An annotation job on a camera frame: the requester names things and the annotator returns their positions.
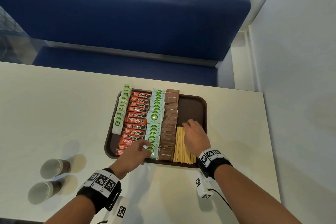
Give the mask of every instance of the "black wrist strap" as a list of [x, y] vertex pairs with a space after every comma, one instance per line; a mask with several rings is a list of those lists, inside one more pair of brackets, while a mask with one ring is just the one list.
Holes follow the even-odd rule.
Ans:
[[198, 166], [205, 177], [215, 179], [214, 174], [217, 167], [221, 165], [233, 165], [219, 150], [207, 149], [199, 156]]
[[111, 211], [121, 192], [121, 183], [110, 168], [97, 170], [84, 182], [77, 193], [90, 199], [96, 214], [106, 207]]

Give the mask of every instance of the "white table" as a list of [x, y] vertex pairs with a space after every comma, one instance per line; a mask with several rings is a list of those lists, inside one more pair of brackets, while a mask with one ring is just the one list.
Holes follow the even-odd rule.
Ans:
[[[208, 105], [208, 135], [233, 165], [280, 200], [263, 94], [0, 62], [0, 218], [46, 221], [70, 201], [93, 171], [114, 160], [104, 152], [116, 97], [137, 89], [178, 89]], [[43, 181], [49, 158], [72, 157], [59, 194], [41, 205], [27, 200]], [[122, 180], [130, 199], [126, 223], [237, 223], [222, 199], [197, 197], [196, 171], [146, 163]], [[103, 219], [100, 211], [92, 223]]]

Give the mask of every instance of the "upturned paper cup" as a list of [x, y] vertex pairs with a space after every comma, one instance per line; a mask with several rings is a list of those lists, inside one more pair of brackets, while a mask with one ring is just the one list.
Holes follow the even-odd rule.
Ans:
[[48, 180], [57, 175], [64, 174], [70, 170], [70, 162], [63, 159], [49, 159], [41, 166], [40, 174], [42, 178]]
[[28, 201], [33, 205], [38, 205], [57, 194], [61, 187], [60, 181], [36, 183], [28, 192]]

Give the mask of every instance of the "tray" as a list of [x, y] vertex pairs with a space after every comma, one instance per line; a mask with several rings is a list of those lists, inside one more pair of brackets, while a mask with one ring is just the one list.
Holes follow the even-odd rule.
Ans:
[[[135, 92], [143, 92], [143, 93], [152, 93], [151, 90], [140, 90], [140, 89], [132, 89]], [[117, 101], [115, 103], [112, 120], [110, 124], [110, 128], [108, 129], [108, 134], [105, 141], [105, 153], [110, 158], [118, 158], [116, 156], [118, 144], [120, 142], [120, 135], [112, 134], [112, 126], [113, 126], [113, 119], [116, 113], [118, 99], [121, 95], [121, 91], [117, 96]], [[205, 133], [208, 133], [207, 128], [207, 103], [205, 100], [198, 96], [190, 96], [190, 95], [179, 95], [179, 102], [178, 102], [178, 118], [177, 118], [177, 127], [181, 127], [183, 122], [187, 122], [189, 119], [196, 120], [199, 124], [202, 125]], [[196, 163], [194, 164], [186, 164], [186, 163], [179, 163], [179, 162], [170, 162], [170, 161], [162, 161], [162, 160], [155, 160], [146, 158], [145, 162], [148, 163], [156, 163], [162, 165], [169, 165], [169, 166], [178, 166], [178, 167], [189, 167], [189, 168], [198, 168], [198, 158], [196, 159]]]

